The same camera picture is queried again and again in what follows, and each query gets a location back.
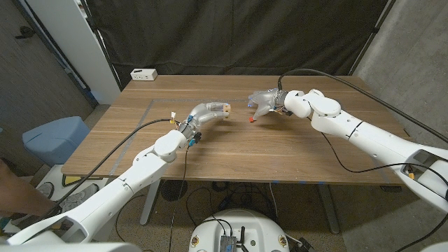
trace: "white wall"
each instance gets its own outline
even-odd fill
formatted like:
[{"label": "white wall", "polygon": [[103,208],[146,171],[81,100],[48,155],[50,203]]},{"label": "white wall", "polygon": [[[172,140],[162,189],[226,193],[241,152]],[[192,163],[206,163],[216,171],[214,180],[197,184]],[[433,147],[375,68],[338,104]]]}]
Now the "white wall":
[{"label": "white wall", "polygon": [[75,1],[27,0],[67,59],[100,104],[112,104],[118,84],[87,21]]}]

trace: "metal table leg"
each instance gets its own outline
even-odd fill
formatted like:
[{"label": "metal table leg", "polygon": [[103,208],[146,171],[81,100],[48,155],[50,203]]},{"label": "metal table leg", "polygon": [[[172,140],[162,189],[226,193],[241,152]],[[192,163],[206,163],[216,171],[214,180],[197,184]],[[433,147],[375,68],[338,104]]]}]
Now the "metal table leg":
[{"label": "metal table leg", "polygon": [[145,206],[141,212],[140,224],[146,225],[149,222],[149,215],[151,214],[151,209],[155,201],[155,196],[157,196],[157,191],[159,189],[160,179],[149,185],[149,191],[146,196]]},{"label": "metal table leg", "polygon": [[337,222],[335,206],[333,205],[330,188],[328,187],[328,185],[317,185],[317,188],[322,199],[323,208],[325,208],[325,213],[327,214],[330,231],[335,235],[339,234],[340,228],[339,223]]}]

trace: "transparent robotic hand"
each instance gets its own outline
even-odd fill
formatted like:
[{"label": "transparent robotic hand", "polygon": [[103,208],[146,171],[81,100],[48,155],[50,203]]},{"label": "transparent robotic hand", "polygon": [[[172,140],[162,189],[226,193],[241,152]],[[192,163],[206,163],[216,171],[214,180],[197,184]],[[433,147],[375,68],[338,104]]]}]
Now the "transparent robotic hand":
[{"label": "transparent robotic hand", "polygon": [[204,123],[214,118],[228,118],[230,114],[230,105],[222,102],[210,102],[197,105],[181,125],[179,131],[191,140],[197,132],[200,131]]},{"label": "transparent robotic hand", "polygon": [[257,111],[253,117],[249,118],[249,121],[252,123],[260,116],[264,116],[269,112],[286,113],[290,116],[292,113],[284,108],[284,101],[287,94],[288,92],[286,91],[274,88],[266,91],[255,91],[249,95],[249,103],[247,106],[252,107],[255,104],[258,105]]}]

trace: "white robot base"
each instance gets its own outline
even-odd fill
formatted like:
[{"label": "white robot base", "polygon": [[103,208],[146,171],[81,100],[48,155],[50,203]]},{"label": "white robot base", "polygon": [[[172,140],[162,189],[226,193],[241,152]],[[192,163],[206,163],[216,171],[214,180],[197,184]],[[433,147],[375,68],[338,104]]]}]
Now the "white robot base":
[{"label": "white robot base", "polygon": [[288,252],[289,245],[285,232],[268,217],[248,209],[228,209],[208,217],[195,228],[188,251]]}]

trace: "blue chair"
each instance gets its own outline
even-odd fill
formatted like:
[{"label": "blue chair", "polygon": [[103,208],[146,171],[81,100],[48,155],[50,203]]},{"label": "blue chair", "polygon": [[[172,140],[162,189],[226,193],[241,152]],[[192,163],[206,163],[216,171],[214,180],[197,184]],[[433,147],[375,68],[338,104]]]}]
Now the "blue chair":
[{"label": "blue chair", "polygon": [[81,117],[55,120],[23,133],[27,151],[48,166],[64,164],[90,130]]}]

